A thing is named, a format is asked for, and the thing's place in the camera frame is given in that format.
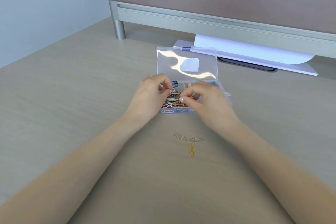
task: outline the silver metal leg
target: silver metal leg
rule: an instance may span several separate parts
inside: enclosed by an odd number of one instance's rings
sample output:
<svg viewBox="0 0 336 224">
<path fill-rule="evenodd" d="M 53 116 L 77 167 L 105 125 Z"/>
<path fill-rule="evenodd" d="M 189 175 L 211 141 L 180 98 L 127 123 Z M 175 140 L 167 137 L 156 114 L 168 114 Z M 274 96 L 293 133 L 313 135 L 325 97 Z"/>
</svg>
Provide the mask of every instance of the silver metal leg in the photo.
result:
<svg viewBox="0 0 336 224">
<path fill-rule="evenodd" d="M 119 20 L 118 2 L 119 0 L 108 0 L 110 3 L 111 16 L 114 23 L 115 36 L 118 40 L 123 40 L 125 36 L 124 22 Z"/>
</svg>

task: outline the transparent lid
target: transparent lid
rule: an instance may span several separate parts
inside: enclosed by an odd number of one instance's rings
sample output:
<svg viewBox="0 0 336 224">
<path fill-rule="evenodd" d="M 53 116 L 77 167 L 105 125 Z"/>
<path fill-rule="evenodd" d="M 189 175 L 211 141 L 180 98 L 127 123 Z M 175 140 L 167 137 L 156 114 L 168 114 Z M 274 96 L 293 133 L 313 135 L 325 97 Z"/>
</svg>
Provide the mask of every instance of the transparent lid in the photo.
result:
<svg viewBox="0 0 336 224">
<path fill-rule="evenodd" d="M 218 80 L 215 48 L 158 47 L 157 73 L 172 81 Z"/>
</svg>

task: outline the blue eraser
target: blue eraser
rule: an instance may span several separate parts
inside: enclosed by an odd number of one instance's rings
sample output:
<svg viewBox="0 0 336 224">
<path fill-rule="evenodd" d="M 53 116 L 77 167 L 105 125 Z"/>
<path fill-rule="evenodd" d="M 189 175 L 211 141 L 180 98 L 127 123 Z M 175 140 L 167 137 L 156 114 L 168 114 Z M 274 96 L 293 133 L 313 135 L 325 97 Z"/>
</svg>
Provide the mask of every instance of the blue eraser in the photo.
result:
<svg viewBox="0 0 336 224">
<path fill-rule="evenodd" d="M 171 81 L 171 84 L 173 85 L 173 88 L 176 88 L 179 86 L 177 81 Z"/>
</svg>

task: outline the pile of paper clips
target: pile of paper clips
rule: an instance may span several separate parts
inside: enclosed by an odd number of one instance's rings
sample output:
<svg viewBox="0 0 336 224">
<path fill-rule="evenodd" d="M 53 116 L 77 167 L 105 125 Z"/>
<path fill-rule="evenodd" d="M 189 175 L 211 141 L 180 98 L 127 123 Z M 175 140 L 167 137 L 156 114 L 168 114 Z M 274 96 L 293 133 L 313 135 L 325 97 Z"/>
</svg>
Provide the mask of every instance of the pile of paper clips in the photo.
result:
<svg viewBox="0 0 336 224">
<path fill-rule="evenodd" d="M 173 89 L 172 93 L 168 96 L 166 101 L 163 103 L 162 108 L 172 108 L 172 107 L 188 107 L 185 103 L 179 101 L 180 94 L 182 92 Z"/>
<path fill-rule="evenodd" d="M 177 137 L 177 138 L 182 139 L 184 141 L 188 141 L 187 137 L 181 136 L 179 134 L 174 134 L 174 137 Z M 203 137 L 193 137 L 193 138 L 190 138 L 190 141 L 201 142 L 201 141 L 204 141 L 204 138 Z M 189 143 L 189 154 L 190 154 L 191 157 L 194 157 L 195 156 L 195 150 L 194 150 L 194 145 L 193 145 L 192 142 Z"/>
</svg>

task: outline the white label on lid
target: white label on lid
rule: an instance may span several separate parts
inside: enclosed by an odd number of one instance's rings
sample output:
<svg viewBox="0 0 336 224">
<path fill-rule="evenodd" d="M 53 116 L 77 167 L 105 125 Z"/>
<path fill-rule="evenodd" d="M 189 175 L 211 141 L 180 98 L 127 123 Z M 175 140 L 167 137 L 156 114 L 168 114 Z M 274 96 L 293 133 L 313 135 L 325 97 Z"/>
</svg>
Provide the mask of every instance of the white label on lid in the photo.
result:
<svg viewBox="0 0 336 224">
<path fill-rule="evenodd" d="M 183 60 L 180 65 L 180 69 L 182 72 L 198 72 L 200 68 L 199 61 L 197 58 L 188 58 Z"/>
</svg>

